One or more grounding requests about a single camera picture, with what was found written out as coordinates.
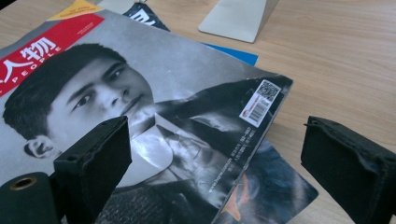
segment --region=stack of magazines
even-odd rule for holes
[[[307,207],[318,193],[264,139],[292,80],[125,11],[77,0],[0,49],[0,184],[50,175],[127,116],[133,162],[97,223],[285,223]]]

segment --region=qr code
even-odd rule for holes
[[[264,81],[257,90],[257,93],[268,101],[273,102],[279,91],[280,88],[278,86],[269,81]]]

